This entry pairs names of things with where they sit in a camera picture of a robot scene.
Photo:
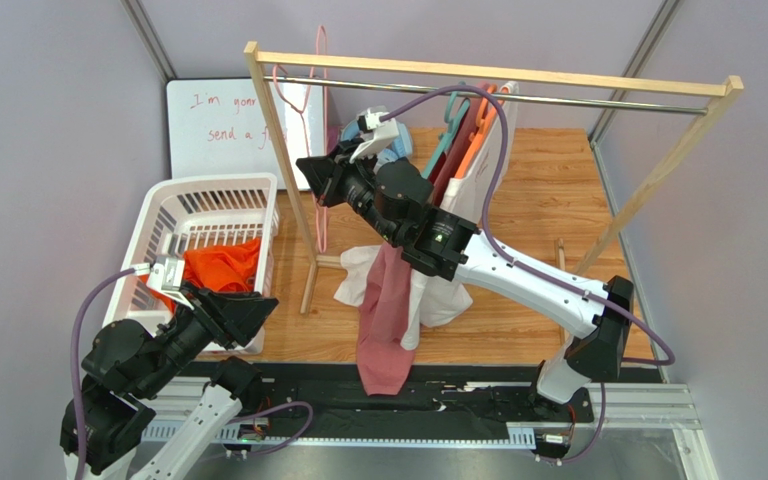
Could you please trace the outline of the orange t shirt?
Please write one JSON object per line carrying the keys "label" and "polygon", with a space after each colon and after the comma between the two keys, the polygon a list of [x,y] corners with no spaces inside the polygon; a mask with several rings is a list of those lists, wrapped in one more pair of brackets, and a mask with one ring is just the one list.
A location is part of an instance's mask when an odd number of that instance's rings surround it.
{"label": "orange t shirt", "polygon": [[197,288],[234,293],[255,290],[261,239],[238,245],[215,245],[183,254],[182,280]]}

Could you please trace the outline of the pink wire hanger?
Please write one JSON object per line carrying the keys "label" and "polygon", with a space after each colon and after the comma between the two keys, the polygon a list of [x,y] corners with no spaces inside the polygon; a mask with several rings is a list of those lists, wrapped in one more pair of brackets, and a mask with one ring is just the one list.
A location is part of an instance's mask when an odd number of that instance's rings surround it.
{"label": "pink wire hanger", "polygon": [[[288,78],[290,76],[286,67],[281,64],[274,64],[271,70],[272,87],[283,106],[292,111],[297,120],[293,121],[301,128],[304,141],[304,150],[300,147],[291,147],[291,141],[285,139],[290,153],[294,150],[299,157],[310,157],[314,154],[323,154],[328,146],[328,88],[307,84],[297,84],[288,82],[279,82],[278,78]],[[285,126],[290,126],[293,122],[289,120],[288,113],[285,114]],[[296,183],[300,191],[309,193],[314,207],[314,245],[318,254],[324,254],[328,247],[328,209],[321,207],[316,203],[315,195],[306,180],[300,177],[298,170],[294,171]]]}

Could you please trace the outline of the teal plastic hanger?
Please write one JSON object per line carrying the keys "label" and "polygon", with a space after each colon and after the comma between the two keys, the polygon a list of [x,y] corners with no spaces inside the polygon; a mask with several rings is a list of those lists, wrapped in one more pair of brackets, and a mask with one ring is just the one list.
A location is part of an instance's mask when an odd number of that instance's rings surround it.
{"label": "teal plastic hanger", "polygon": [[443,158],[451,148],[465,115],[468,113],[470,100],[460,100],[458,94],[453,92],[449,95],[447,106],[444,112],[445,130],[438,136],[438,143],[432,152],[428,163],[422,171],[422,176],[433,180],[436,175],[437,167],[443,162]]}

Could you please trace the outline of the pink t shirt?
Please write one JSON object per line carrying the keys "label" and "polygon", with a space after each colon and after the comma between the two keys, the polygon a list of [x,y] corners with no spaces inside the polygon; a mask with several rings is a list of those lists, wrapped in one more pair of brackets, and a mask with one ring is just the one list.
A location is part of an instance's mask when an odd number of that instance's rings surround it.
{"label": "pink t shirt", "polygon": [[[434,203],[473,223],[478,223],[476,181],[454,180],[443,170],[454,164],[458,170],[468,143],[478,129],[477,117],[487,111],[478,98],[469,99],[443,167],[434,176]],[[367,395],[396,395],[407,380],[419,345],[420,327],[449,324],[468,310],[473,299],[461,282],[428,277],[402,260],[401,250],[382,244],[367,269],[363,301],[359,306],[357,367]]]}

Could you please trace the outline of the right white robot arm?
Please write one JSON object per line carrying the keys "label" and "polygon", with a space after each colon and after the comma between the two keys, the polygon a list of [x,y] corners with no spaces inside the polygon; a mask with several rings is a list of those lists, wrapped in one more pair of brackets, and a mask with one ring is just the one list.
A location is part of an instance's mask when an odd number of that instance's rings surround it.
{"label": "right white robot arm", "polygon": [[322,206],[347,204],[414,270],[500,294],[553,320],[569,335],[541,367],[534,392],[564,404],[589,382],[614,382],[630,331],[633,283],[576,277],[488,238],[475,223],[430,201],[433,185],[406,159],[382,167],[353,159],[357,141],[296,160]]}

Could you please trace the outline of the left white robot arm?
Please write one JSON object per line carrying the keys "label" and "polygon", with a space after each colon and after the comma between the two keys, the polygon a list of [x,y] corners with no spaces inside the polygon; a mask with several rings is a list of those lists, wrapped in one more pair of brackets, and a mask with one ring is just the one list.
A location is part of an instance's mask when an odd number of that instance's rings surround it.
{"label": "left white robot arm", "polygon": [[[279,304],[259,292],[216,292],[185,281],[169,291],[174,311],[158,333],[134,319],[119,319],[103,327],[82,355],[84,317],[101,290],[95,287],[82,302],[71,332],[73,398],[60,433],[70,479],[124,478],[143,432],[156,416],[147,401],[209,344],[227,350],[248,345]],[[233,415],[252,411],[262,397],[262,374],[256,367],[237,357],[221,361],[198,407],[153,463],[141,470],[142,477],[179,478]]]}

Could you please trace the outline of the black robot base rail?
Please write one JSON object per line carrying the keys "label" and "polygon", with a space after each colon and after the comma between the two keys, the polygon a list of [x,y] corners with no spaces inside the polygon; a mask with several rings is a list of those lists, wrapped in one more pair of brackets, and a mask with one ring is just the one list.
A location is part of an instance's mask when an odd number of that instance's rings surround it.
{"label": "black robot base rail", "polygon": [[707,445],[687,387],[653,369],[626,367],[618,382],[590,384],[563,405],[538,398],[533,366],[419,365],[393,395],[365,393],[351,364],[264,363],[265,418],[222,427],[202,461],[242,459],[293,446],[490,448],[570,460],[630,431],[675,442],[685,465]]}

